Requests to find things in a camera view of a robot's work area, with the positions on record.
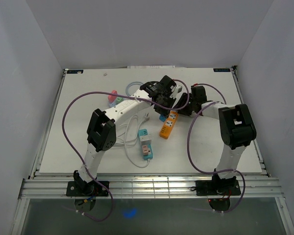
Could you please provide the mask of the small blue square socket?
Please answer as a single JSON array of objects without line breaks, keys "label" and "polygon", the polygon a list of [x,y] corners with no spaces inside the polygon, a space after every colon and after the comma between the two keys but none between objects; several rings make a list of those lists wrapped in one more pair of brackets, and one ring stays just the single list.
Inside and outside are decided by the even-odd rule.
[{"label": "small blue square socket", "polygon": [[167,118],[166,118],[164,115],[160,115],[159,119],[160,119],[162,122],[165,122]]}]

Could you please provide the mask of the white silver plug adapter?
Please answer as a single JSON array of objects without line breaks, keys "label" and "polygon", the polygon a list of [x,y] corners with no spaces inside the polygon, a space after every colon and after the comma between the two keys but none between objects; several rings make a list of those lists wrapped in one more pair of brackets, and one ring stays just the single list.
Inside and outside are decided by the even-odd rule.
[{"label": "white silver plug adapter", "polygon": [[151,144],[151,135],[143,135],[139,136],[140,144],[142,145],[149,145]]}]

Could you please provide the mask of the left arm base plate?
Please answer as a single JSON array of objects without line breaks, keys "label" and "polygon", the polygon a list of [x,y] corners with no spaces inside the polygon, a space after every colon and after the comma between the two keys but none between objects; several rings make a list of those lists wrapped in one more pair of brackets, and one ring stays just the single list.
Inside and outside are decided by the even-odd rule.
[{"label": "left arm base plate", "polygon": [[66,196],[68,197],[106,197],[108,195],[109,193],[104,187],[93,181],[87,184],[85,189],[79,187],[77,182],[69,181],[66,189]]}]

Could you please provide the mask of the green plug adapter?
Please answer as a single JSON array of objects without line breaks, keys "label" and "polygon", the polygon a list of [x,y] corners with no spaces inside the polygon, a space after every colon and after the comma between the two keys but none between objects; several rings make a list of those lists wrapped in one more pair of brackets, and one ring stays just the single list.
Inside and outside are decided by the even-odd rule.
[{"label": "green plug adapter", "polygon": [[119,104],[123,101],[123,98],[122,97],[117,97],[116,98],[116,104]]}]

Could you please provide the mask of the brown pink plug adapter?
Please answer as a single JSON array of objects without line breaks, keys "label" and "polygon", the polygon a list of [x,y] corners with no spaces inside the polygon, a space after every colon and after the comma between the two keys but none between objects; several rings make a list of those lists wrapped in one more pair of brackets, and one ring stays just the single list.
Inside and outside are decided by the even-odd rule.
[{"label": "brown pink plug adapter", "polygon": [[143,156],[148,156],[151,153],[149,145],[142,145],[142,154]]}]

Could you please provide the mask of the teal power strip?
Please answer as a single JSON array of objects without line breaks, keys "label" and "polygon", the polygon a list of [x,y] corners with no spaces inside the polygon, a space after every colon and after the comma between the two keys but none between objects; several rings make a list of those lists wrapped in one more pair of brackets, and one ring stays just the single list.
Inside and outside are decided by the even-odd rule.
[{"label": "teal power strip", "polygon": [[138,138],[141,145],[143,159],[145,161],[153,159],[153,151],[151,147],[151,135],[148,133],[147,129],[139,129]]}]

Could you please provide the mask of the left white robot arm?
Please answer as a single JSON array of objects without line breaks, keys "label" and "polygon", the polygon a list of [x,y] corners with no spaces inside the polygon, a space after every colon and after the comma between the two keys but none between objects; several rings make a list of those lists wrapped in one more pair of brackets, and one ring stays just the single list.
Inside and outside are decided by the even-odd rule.
[{"label": "left white robot arm", "polygon": [[127,119],[143,109],[159,104],[154,110],[162,115],[168,115],[173,107],[176,96],[182,87],[165,75],[159,82],[147,82],[119,104],[104,111],[93,111],[87,128],[87,151],[84,163],[73,173],[77,190],[82,195],[90,195],[94,191],[94,178],[97,177],[99,164],[104,153],[114,146],[117,140],[116,128]]}]

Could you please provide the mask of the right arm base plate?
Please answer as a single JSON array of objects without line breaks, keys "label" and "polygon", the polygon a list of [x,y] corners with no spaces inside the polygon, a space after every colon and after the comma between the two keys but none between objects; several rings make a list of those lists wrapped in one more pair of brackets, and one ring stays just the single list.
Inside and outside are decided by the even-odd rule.
[{"label": "right arm base plate", "polygon": [[225,182],[197,180],[190,190],[195,191],[197,196],[241,195],[239,182],[236,179]]}]

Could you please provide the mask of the round light blue power strip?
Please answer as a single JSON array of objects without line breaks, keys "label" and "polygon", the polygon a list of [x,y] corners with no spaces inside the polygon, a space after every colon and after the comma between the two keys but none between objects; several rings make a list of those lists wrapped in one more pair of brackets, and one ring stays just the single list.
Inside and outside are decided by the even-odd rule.
[{"label": "round light blue power strip", "polygon": [[116,106],[116,102],[112,102],[112,103],[108,103],[109,104],[109,107],[114,107]]}]

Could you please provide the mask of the orange power strip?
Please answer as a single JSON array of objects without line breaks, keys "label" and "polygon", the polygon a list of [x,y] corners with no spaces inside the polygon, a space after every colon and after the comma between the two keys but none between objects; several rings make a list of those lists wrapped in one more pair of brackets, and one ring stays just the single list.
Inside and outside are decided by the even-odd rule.
[{"label": "orange power strip", "polygon": [[177,118],[178,118],[178,112],[170,111],[168,118],[164,121],[164,124],[159,132],[159,136],[161,138],[164,138],[164,139],[169,138],[169,136],[174,128],[174,125],[177,121]]}]

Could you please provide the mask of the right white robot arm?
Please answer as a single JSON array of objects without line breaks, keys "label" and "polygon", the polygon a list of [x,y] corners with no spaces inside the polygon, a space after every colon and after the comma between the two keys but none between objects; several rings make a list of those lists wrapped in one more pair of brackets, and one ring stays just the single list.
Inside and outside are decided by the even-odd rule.
[{"label": "right white robot arm", "polygon": [[225,102],[208,100],[203,86],[191,86],[190,93],[183,93],[174,106],[178,113],[190,116],[214,118],[219,121],[223,150],[219,164],[210,181],[200,183],[205,191],[224,194],[240,191],[236,169],[245,149],[255,140],[257,132],[246,104],[228,105]]}]

